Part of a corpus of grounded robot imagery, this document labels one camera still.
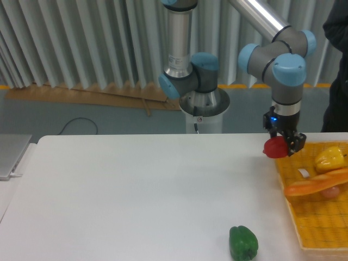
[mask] person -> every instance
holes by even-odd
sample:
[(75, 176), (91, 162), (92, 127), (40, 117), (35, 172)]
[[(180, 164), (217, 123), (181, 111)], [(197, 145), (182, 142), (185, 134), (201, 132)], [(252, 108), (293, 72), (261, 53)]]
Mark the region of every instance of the person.
[(335, 0), (322, 26), (331, 45), (342, 52), (337, 78), (330, 87), (322, 132), (348, 132), (348, 1)]

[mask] white table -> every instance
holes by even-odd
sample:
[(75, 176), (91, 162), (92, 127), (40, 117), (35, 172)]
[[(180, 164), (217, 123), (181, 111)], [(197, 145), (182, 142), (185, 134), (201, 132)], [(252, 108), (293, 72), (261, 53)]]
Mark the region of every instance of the white table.
[[(348, 134), (307, 134), (308, 141)], [(304, 260), (267, 134), (47, 136), (0, 223), (1, 261)]]

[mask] robotic arm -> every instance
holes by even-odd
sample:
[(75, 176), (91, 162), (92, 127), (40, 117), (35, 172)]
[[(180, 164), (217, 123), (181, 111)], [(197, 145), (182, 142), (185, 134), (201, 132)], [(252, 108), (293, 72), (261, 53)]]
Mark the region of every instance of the robotic arm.
[[(221, 114), (229, 106), (227, 94), (217, 89), (218, 60), (211, 54), (197, 53), (189, 62), (191, 12), (197, 0), (161, 0), (168, 12), (169, 65), (159, 77), (169, 98), (179, 98), (181, 108), (193, 117)], [(303, 83), (304, 58), (316, 49), (310, 31), (296, 31), (270, 6), (258, 0), (229, 0), (257, 31), (271, 41), (265, 47), (245, 46), (238, 65), (272, 88), (272, 106), (264, 114), (264, 128), (271, 138), (280, 133), (288, 155), (301, 150), (306, 136), (297, 132)], [(215, 101), (208, 107), (209, 101)]]
[(306, 79), (304, 58), (316, 49), (312, 32), (296, 31), (265, 3), (255, 0), (229, 0), (264, 37), (265, 47), (245, 46), (238, 65), (245, 72), (272, 87), (272, 106), (264, 115), (264, 128), (271, 137), (280, 133), (288, 145), (288, 155), (303, 148), (306, 136), (298, 133), (303, 83)]

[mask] orange basket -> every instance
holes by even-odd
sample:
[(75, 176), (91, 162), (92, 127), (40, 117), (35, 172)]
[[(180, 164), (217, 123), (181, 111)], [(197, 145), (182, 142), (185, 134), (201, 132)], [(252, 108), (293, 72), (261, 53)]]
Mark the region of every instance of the orange basket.
[[(291, 157), (276, 159), (282, 188), (303, 179), (298, 169), (306, 169), (316, 176), (314, 158), (321, 151), (338, 146), (348, 154), (348, 141), (308, 142)], [(304, 250), (348, 251), (348, 183), (342, 184), (340, 195), (334, 199), (319, 193), (288, 197), (287, 203)]]

